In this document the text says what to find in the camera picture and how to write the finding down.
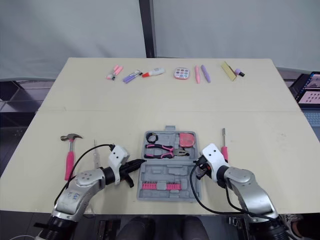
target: red cap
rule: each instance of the red cap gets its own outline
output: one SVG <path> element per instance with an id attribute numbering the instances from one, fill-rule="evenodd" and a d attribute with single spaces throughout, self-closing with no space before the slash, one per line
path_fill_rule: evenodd
<path id="1" fill-rule="evenodd" d="M 148 72 L 146 72 L 146 73 L 142 74 L 142 77 L 143 77 L 143 78 L 145 78 L 145 77 L 150 77 L 150 75 L 149 75 Z"/>

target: hammer head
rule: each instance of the hammer head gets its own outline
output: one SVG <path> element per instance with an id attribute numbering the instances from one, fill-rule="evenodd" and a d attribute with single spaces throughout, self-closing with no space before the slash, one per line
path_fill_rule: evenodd
<path id="1" fill-rule="evenodd" d="M 75 140 L 76 138 L 82 139 L 82 136 L 79 136 L 78 134 L 75 134 L 75 133 L 70 133 L 70 134 L 68 134 L 67 136 L 61 136 L 61 137 L 60 137 L 60 139 L 61 139 L 62 141 Z"/>

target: gray tool case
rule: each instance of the gray tool case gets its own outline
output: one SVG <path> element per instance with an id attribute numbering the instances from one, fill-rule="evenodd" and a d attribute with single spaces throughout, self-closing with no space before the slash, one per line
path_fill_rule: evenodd
<path id="1" fill-rule="evenodd" d="M 163 159 L 145 158 L 145 154 L 162 155 L 168 152 L 158 148 L 146 148 L 146 145 L 151 144 L 147 142 L 146 138 L 149 133 L 157 134 L 158 140 L 155 144 L 173 146 L 175 149 L 182 149 L 179 146 L 180 133 L 192 134 L 195 144 L 193 147 L 183 148 L 189 153 L 189 156 L 174 156 L 173 158 Z M 146 162 L 140 167 L 137 188 L 138 200 L 164 202 L 196 201 L 189 181 L 191 170 L 195 165 L 193 161 L 198 159 L 197 138 L 193 131 L 176 131 L 175 126 L 166 126 L 165 131 L 147 131 L 143 137 L 142 158 Z M 196 179 L 195 174 L 192 176 L 192 182 L 195 192 L 200 198 L 200 181 Z M 143 184 L 151 184 L 153 188 L 156 186 L 156 189 L 143 189 Z M 180 189 L 168 190 L 168 184 L 180 184 Z"/>

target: purple marker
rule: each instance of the purple marker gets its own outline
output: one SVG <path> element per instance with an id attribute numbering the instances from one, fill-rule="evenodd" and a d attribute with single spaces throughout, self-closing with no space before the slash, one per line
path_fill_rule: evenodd
<path id="1" fill-rule="evenodd" d="M 135 79 L 136 76 L 142 75 L 142 72 L 139 70 L 134 71 L 133 73 L 129 74 L 128 76 L 126 76 L 122 81 L 127 84 L 129 83 L 131 80 Z"/>
<path id="2" fill-rule="evenodd" d="M 245 76 L 245 74 L 239 68 L 234 70 L 234 73 L 235 73 L 235 75 L 240 75 L 241 77 Z"/>
<path id="3" fill-rule="evenodd" d="M 205 65 L 201 65 L 201 70 L 203 72 L 205 79 L 208 81 L 208 83 L 211 83 L 211 79 L 210 79 L 209 73 L 206 70 Z"/>

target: table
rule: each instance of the table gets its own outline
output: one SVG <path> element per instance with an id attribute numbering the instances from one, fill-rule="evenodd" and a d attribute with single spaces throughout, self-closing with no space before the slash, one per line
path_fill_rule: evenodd
<path id="1" fill-rule="evenodd" d="M 226 60 L 246 75 L 229 80 L 220 67 Z M 116 64 L 124 69 L 115 81 L 106 74 Z M 204 64 L 211 76 L 196 84 L 194 66 Z M 135 69 L 163 67 L 166 73 L 121 80 Z M 191 70 L 188 80 L 173 78 L 176 67 Z M 270 59 L 70 58 L 27 129 L 0 179 L 0 209 L 49 213 L 64 185 L 68 144 L 61 135 L 78 133 L 76 156 L 98 144 L 124 146 L 130 159 L 141 157 L 144 132 L 175 125 L 194 131 L 198 147 L 222 145 L 227 128 L 229 162 L 254 172 L 279 213 L 319 212 L 315 180 L 320 145 L 308 121 Z M 99 148 L 108 164 L 108 148 Z M 77 172 L 94 167 L 88 154 Z M 209 214 L 197 203 L 139 201 L 135 187 L 108 185 L 90 205 L 97 214 Z M 225 190 L 202 180 L 202 202 L 229 211 Z"/>

